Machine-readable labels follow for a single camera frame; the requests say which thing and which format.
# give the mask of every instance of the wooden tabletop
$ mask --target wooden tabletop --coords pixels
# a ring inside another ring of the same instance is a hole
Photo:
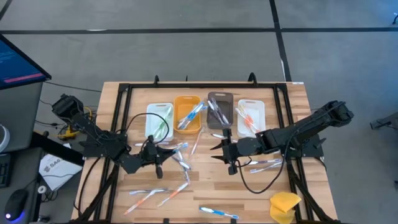
[[[101,129],[109,130],[111,127],[118,85],[118,82],[106,82],[104,84],[96,120],[96,124]],[[310,115],[310,106],[304,85],[302,83],[287,83],[287,87],[294,121],[298,121]],[[267,88],[133,89],[128,121],[130,121],[135,114],[146,112],[147,105],[150,103],[173,103],[174,98],[180,95],[198,95],[204,100],[211,91],[232,93],[234,95],[235,105],[237,105],[240,99],[263,101],[266,106],[266,129],[279,128],[274,94],[271,89]],[[282,92],[279,93],[279,96],[282,103],[285,125],[287,126],[288,122]],[[119,114],[119,126],[117,129],[119,129],[121,124],[121,116],[126,96],[124,95],[123,97],[123,103]],[[202,113],[201,116],[202,126],[206,126],[206,113]],[[127,131],[128,143],[132,146],[132,154],[138,153],[140,150],[139,147],[133,146],[134,143],[143,142],[145,140],[145,122],[146,117],[139,116],[132,122]],[[233,139],[237,139],[236,113],[234,114],[234,124],[231,129],[233,131]],[[210,157],[222,155],[221,149],[214,151],[209,150],[211,147],[220,143],[220,140],[210,136],[210,133],[221,134],[221,131],[206,128],[205,132],[201,135],[196,153],[189,160],[189,163],[192,165],[192,171],[189,172],[191,184],[160,208],[157,208],[157,204],[166,198],[169,193],[155,194],[130,214],[126,216],[123,215],[131,205],[145,197],[144,194],[130,196],[130,190],[154,189],[157,187],[167,187],[170,190],[175,190],[185,182],[181,168],[175,161],[168,159],[164,162],[162,166],[164,176],[163,179],[160,180],[156,177],[154,166],[143,167],[139,169],[137,173],[131,175],[127,175],[123,169],[120,169],[112,222],[160,223],[164,218],[169,218],[170,222],[173,223],[229,223],[229,218],[199,212],[199,206],[204,206],[239,215],[240,219],[238,223],[274,223],[275,221],[269,215],[269,199],[277,192],[290,192],[286,168],[284,168],[280,177],[269,190],[259,195],[252,194],[245,189],[239,174],[228,175],[228,166],[222,161]],[[188,152],[190,152],[196,138],[196,134],[179,134],[175,131],[174,140],[172,142],[188,142],[190,147],[183,153],[185,158],[188,158]],[[277,157],[280,156],[261,155],[255,158],[256,160],[261,160]],[[94,160],[95,159],[88,159],[85,162],[76,202],[78,202],[82,182]],[[101,159],[97,163],[88,178],[87,185],[84,189],[82,208],[86,208],[98,192],[103,162],[104,159]],[[326,214],[332,218],[337,218],[325,168],[312,158],[304,158],[303,163],[310,193]],[[279,170],[279,168],[275,168],[257,174],[250,174],[249,169],[252,169],[252,167],[244,168],[244,177],[253,190],[263,189],[275,177]],[[103,200],[102,218],[104,218],[106,213],[107,202],[108,194],[105,195]],[[300,206],[304,214],[305,209],[303,207],[303,202],[300,203]],[[77,211],[74,210],[72,218],[76,218],[77,215]]]

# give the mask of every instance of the blue toothbrush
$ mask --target blue toothbrush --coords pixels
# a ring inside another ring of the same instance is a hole
[[[208,213],[213,213],[213,214],[216,214],[216,215],[222,215],[222,216],[226,216],[226,217],[231,217],[233,219],[239,219],[239,217],[237,215],[230,215],[230,214],[227,214],[227,213],[222,212],[222,211],[213,210],[211,208],[199,207],[199,210],[204,211],[204,212],[208,212]]]

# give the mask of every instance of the black cable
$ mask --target black cable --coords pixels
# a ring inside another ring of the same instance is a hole
[[[387,125],[387,124],[381,123],[380,120],[377,120],[376,122],[379,123],[382,127],[387,127],[387,128],[392,128],[392,129],[398,130],[398,128],[395,128],[395,127],[393,127],[393,126],[389,126],[389,125]]]
[[[74,86],[61,85],[61,84],[52,83],[52,82],[44,82],[44,83],[48,83],[48,84],[56,85],[56,86],[61,86],[61,87],[65,87],[65,88],[72,88],[72,89],[76,89],[76,90],[93,91],[93,92],[96,92],[96,93],[101,93],[101,91],[99,91],[99,90],[91,90],[91,89],[86,89],[86,88],[79,88],[79,87],[74,87]]]
[[[322,161],[322,159],[320,157],[314,157],[316,160],[318,160],[325,168],[326,171],[328,171],[328,169],[326,168],[326,164]]]
[[[248,158],[250,159],[250,161],[248,163],[246,163],[246,164],[239,165],[239,167],[245,167],[245,166],[249,165],[251,163],[252,159],[251,159],[250,156],[248,156]]]
[[[144,150],[144,146],[147,144],[147,142],[148,142],[148,139],[145,139],[145,141],[142,143],[140,152],[142,152],[142,150]]]
[[[50,126],[50,125],[46,125],[46,124],[40,124],[40,123],[37,123],[37,122],[35,122],[35,124],[38,124],[38,125],[46,127],[46,128],[58,129],[58,127],[56,127],[56,126],[54,127],[54,126]]]
[[[169,131],[170,131],[169,124],[167,124],[167,121],[166,121],[164,118],[162,118],[159,114],[155,114],[155,113],[139,113],[139,114],[133,116],[133,117],[131,118],[130,122],[129,122],[129,125],[127,125],[126,130],[124,131],[124,133],[126,133],[127,130],[129,129],[129,127],[130,127],[132,121],[134,121],[134,119],[135,119],[136,117],[141,116],[141,115],[155,115],[155,116],[158,116],[158,117],[159,117],[160,119],[162,119],[162,121],[166,124],[166,127],[167,127],[166,135],[165,135],[160,141],[154,142],[154,144],[157,144],[157,143],[162,142],[162,141],[169,135]]]
[[[81,211],[81,198],[83,197],[83,191],[84,191],[84,189],[85,189],[88,176],[91,174],[91,171],[93,170],[95,164],[96,164],[99,160],[100,160],[100,157],[97,158],[97,159],[94,161],[93,165],[91,165],[91,167],[88,169],[88,172],[87,172],[87,175],[86,175],[86,177],[85,177],[85,180],[83,181],[83,185],[81,186],[80,195],[79,195],[79,202],[78,202],[78,205],[77,205],[77,207],[78,207],[77,210],[78,210],[78,211]]]
[[[285,164],[285,160],[286,160],[287,149],[289,148],[289,145],[290,145],[290,142],[291,142],[292,138],[300,131],[300,129],[302,129],[303,127],[306,127],[306,126],[309,125],[310,123],[312,123],[312,122],[314,122],[314,121],[320,119],[320,118],[323,117],[324,115],[327,115],[329,112],[331,112],[332,110],[334,110],[335,108],[337,108],[337,107],[339,107],[339,106],[341,106],[341,105],[343,105],[343,104],[345,104],[345,103],[344,103],[344,102],[341,102],[341,103],[339,103],[339,104],[337,104],[337,105],[331,107],[330,109],[328,109],[327,111],[325,111],[325,112],[322,113],[321,115],[317,116],[316,118],[311,119],[310,121],[307,121],[306,123],[304,123],[303,125],[301,125],[301,127],[297,128],[297,129],[289,136],[289,138],[288,138],[288,140],[287,140],[287,142],[286,142],[286,146],[285,146],[284,152],[283,152],[283,155],[284,155],[284,156],[283,156],[283,160],[282,160],[282,163],[281,163],[281,165],[280,165],[280,169],[279,169],[279,171],[278,171],[278,174],[277,174],[277,175],[274,177],[274,179],[267,185],[267,187],[265,187],[264,189],[260,190],[259,192],[253,191],[252,189],[249,188],[249,186],[247,185],[247,183],[246,183],[246,181],[245,181],[245,179],[244,179],[244,177],[243,177],[241,162],[240,162],[239,160],[236,160],[236,161],[238,162],[238,164],[239,164],[238,168],[239,168],[239,172],[241,173],[241,178],[242,178],[243,185],[245,186],[245,188],[247,188],[248,191],[250,191],[250,192],[252,192],[252,193],[254,193],[254,194],[261,194],[261,193],[265,192],[266,190],[268,190],[268,189],[271,187],[271,185],[278,179],[278,177],[280,176],[280,174],[282,173],[282,170],[283,170],[284,164]]]
[[[75,201],[73,201],[73,207],[77,210],[77,213],[79,214],[79,216],[81,216],[81,211],[79,210],[79,208],[77,208]]]
[[[47,202],[52,202],[55,199],[57,199],[58,197],[58,191],[51,191],[51,192],[46,192],[43,194],[44,195],[44,199],[42,199],[42,203],[47,203]]]
[[[64,125],[64,124],[58,124],[58,123],[55,123],[55,122],[46,123],[46,122],[37,121],[37,120],[35,120],[35,122],[36,122],[36,123],[39,123],[39,124],[46,124],[46,125],[49,125],[49,126],[60,126],[60,125]]]

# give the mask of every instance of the white tray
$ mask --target white tray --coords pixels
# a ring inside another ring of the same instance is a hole
[[[259,131],[266,130],[266,106],[263,101],[242,99],[239,100],[238,106],[239,105],[245,108]],[[256,135],[244,125],[244,119],[240,115],[238,115],[238,136],[241,138],[256,137]]]
[[[169,107],[172,108],[171,118],[167,120],[167,124],[169,125],[169,134],[164,139],[164,141],[171,141],[174,138],[174,135],[173,135],[173,130],[174,130],[173,129],[173,123],[174,123],[173,104],[171,104],[171,103],[152,103],[152,104],[149,104],[147,107],[147,113],[155,113],[163,118],[166,115],[166,112]],[[161,122],[162,122],[162,120],[158,116],[147,114],[147,121],[145,124],[145,137],[148,138],[148,136],[153,134],[154,131],[156,131],[156,129],[159,127],[159,124]],[[164,136],[162,136],[161,138],[155,139],[154,141],[160,141],[163,137]]]

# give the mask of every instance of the computer screen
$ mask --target computer screen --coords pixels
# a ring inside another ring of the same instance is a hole
[[[0,90],[49,79],[46,71],[0,35]]]

